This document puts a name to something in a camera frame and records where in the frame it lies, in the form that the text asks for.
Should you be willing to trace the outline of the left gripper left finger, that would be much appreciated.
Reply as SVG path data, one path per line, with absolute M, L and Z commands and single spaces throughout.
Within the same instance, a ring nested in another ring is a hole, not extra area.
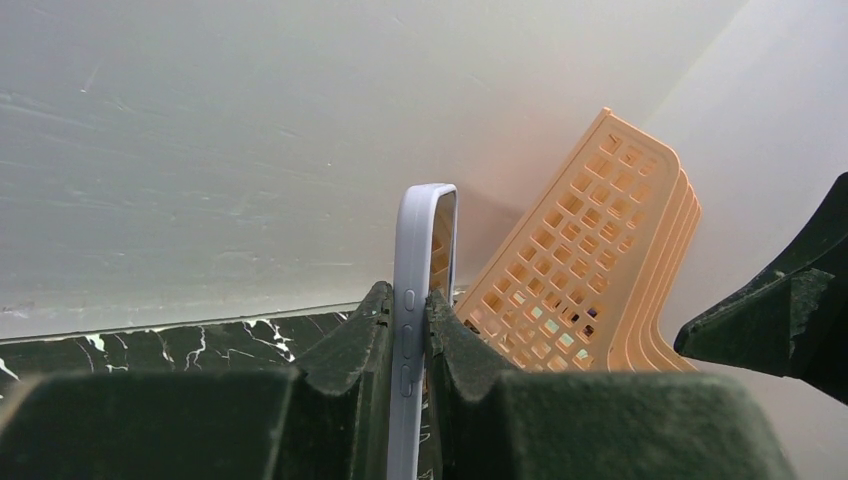
M 59 373 L 1 411 L 5 479 L 383 479 L 392 287 L 266 370 Z

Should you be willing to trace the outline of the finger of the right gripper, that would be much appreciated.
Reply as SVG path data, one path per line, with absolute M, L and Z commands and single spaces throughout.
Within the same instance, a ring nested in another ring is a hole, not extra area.
M 847 401 L 847 176 L 746 285 L 679 330 L 695 360 L 806 382 Z

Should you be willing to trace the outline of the purple case phone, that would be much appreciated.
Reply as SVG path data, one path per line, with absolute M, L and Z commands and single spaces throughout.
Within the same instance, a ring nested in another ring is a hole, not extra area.
M 453 294 L 458 213 L 457 187 L 428 183 L 409 187 L 400 202 L 393 266 L 393 353 L 386 477 L 417 477 L 422 385 L 425 370 L 426 300 L 433 244 L 446 255 L 442 289 Z

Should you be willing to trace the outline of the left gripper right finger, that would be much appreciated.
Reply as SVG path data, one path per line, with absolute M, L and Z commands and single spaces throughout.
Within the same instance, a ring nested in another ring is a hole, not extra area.
M 703 373 L 523 371 L 426 302 L 438 479 L 791 479 L 763 411 Z

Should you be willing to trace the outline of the orange desk file organizer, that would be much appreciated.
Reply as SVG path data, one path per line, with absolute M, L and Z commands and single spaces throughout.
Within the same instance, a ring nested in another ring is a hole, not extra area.
M 603 109 L 456 315 L 528 371 L 689 372 L 659 318 L 701 215 L 676 152 Z

